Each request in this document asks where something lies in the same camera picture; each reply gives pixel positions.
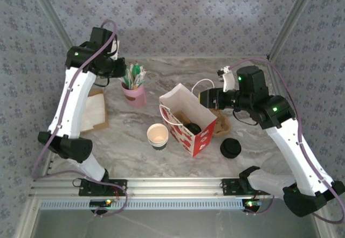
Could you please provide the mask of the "small circuit board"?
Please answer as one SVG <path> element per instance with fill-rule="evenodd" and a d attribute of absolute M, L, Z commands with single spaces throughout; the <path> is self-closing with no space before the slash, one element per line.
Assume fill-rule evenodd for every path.
<path fill-rule="evenodd" d="M 111 207 L 113 201 L 111 199 L 106 200 L 91 200 L 89 202 L 90 207 Z"/>
<path fill-rule="evenodd" d="M 262 202 L 258 199 L 243 199 L 242 203 L 245 209 L 249 209 L 251 211 L 257 211 L 262 205 Z"/>

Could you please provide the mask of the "aluminium frame post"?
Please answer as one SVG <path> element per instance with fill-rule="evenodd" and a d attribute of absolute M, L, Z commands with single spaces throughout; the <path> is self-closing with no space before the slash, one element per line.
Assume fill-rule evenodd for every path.
<path fill-rule="evenodd" d="M 295 0 L 286 20 L 282 25 L 282 28 L 280 29 L 270 51 L 266 56 L 269 61 L 273 61 L 277 58 L 308 2 L 309 0 Z"/>
<path fill-rule="evenodd" d="M 65 54 L 73 46 L 72 39 L 68 35 L 60 17 L 58 16 L 53 4 L 50 0 L 37 0 L 41 8 L 43 9 L 46 17 L 48 18 L 50 24 L 54 28 L 57 36 L 61 40 Z"/>

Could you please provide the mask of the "pink cup holder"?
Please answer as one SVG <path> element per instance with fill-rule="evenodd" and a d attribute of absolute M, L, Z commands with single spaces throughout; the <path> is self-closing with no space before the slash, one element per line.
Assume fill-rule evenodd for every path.
<path fill-rule="evenodd" d="M 127 86 L 122 83 L 121 88 L 127 100 L 127 103 L 134 108 L 141 108 L 147 103 L 146 90 L 144 85 L 136 89 L 127 89 Z"/>

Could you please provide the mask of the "red white paper bag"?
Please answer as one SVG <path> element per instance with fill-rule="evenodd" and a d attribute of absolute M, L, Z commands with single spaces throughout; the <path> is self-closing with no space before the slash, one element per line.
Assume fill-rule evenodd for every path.
<path fill-rule="evenodd" d="M 217 117 L 199 103 L 199 99 L 179 83 L 171 91 L 159 97 L 159 110 L 173 138 L 192 156 L 205 149 L 212 140 Z M 175 116 L 182 113 L 191 123 L 198 125 L 201 132 L 193 134 Z"/>

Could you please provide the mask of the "grey metal panel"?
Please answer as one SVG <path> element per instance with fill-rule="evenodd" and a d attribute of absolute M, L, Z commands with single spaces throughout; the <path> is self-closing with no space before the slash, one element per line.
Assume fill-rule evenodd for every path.
<path fill-rule="evenodd" d="M 124 211 L 96 218 L 90 211 L 41 211 L 32 238 L 320 238 L 310 217 L 274 206 L 242 211 Z"/>

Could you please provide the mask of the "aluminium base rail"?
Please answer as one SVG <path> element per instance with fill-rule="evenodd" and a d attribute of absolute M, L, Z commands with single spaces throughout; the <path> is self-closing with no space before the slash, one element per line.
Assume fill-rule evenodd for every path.
<path fill-rule="evenodd" d="M 130 178 L 130 199 L 197 199 L 224 198 L 221 178 Z M 80 180 L 76 177 L 45 178 L 32 182 L 30 198 L 76 199 Z"/>

